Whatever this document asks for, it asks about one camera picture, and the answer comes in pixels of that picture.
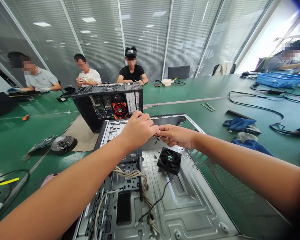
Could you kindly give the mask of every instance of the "smartphone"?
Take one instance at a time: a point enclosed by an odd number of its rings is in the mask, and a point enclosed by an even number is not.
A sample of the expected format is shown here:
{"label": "smartphone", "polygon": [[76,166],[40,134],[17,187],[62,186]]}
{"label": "smartphone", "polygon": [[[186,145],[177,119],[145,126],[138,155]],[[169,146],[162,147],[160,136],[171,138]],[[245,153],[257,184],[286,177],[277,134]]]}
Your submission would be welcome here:
{"label": "smartphone", "polygon": [[49,182],[50,180],[52,180],[57,175],[58,175],[58,173],[48,175],[46,177],[46,179],[43,181],[41,187],[44,186],[47,182]]}

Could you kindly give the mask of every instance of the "black computer case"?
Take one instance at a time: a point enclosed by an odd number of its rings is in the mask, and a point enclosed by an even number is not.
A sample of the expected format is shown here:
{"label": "black computer case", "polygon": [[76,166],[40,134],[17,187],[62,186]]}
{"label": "black computer case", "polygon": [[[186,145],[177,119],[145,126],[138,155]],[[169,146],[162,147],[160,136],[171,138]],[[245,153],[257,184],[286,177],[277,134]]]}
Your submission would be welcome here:
{"label": "black computer case", "polygon": [[100,132],[105,120],[130,118],[136,110],[143,112],[143,88],[138,82],[83,87],[72,99],[93,133]]}

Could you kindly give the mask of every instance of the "black office chair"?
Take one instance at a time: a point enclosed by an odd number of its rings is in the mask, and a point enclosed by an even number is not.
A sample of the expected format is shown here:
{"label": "black office chair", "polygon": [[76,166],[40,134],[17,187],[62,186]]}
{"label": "black office chair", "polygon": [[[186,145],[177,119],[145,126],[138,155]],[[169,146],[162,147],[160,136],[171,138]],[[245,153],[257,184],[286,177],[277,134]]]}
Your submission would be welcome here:
{"label": "black office chair", "polygon": [[[217,64],[214,66],[214,69],[213,69],[213,72],[212,72],[212,75],[214,75],[216,73],[216,70],[217,68],[219,67],[220,64]],[[236,64],[234,63],[230,69],[230,72],[229,74],[234,74],[234,71],[236,70]]]}
{"label": "black office chair", "polygon": [[190,65],[182,67],[168,67],[168,79],[174,80],[175,78],[189,78]]}

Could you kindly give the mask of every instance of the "person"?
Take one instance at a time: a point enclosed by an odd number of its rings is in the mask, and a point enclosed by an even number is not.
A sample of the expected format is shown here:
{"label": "person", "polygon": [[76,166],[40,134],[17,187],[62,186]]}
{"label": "person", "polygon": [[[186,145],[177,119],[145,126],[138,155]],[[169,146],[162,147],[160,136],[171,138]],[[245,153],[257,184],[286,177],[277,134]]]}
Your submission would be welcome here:
{"label": "person", "polygon": [[38,92],[50,92],[59,91],[61,86],[56,76],[51,72],[39,68],[32,61],[31,58],[24,55],[21,52],[8,53],[11,67],[22,68],[24,71],[24,78],[26,79],[26,88],[13,88],[9,89],[13,91],[31,91],[36,90]]}
{"label": "person", "polygon": [[148,82],[147,75],[144,73],[143,67],[137,65],[137,49],[136,47],[126,48],[126,61],[128,66],[123,67],[119,72],[117,83],[123,82],[139,82],[141,86]]}
{"label": "person", "polygon": [[300,67],[300,61],[295,60],[300,54],[300,40],[286,46],[281,52],[275,54],[266,63],[264,68],[271,71],[289,70]]}
{"label": "person", "polygon": [[82,70],[77,77],[78,87],[88,87],[101,83],[100,74],[96,70],[89,68],[88,62],[82,54],[77,53],[74,55],[74,60],[77,66]]}
{"label": "person", "polygon": [[294,214],[300,204],[300,167],[186,128],[154,125],[148,114],[135,111],[118,136],[65,169],[7,215],[0,222],[0,240],[58,239],[115,166],[155,134],[168,137],[161,139],[170,147],[204,153],[286,214]]}

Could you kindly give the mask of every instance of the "gray polo shirt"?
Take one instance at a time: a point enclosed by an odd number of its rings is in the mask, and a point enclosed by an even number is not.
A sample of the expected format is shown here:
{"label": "gray polo shirt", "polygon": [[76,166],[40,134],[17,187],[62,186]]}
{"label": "gray polo shirt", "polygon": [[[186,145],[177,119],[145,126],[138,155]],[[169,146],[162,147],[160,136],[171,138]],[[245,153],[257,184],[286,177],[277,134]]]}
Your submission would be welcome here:
{"label": "gray polo shirt", "polygon": [[55,75],[39,67],[37,75],[25,74],[24,78],[26,79],[27,86],[31,86],[36,89],[53,87],[53,83],[58,83],[58,79]]}

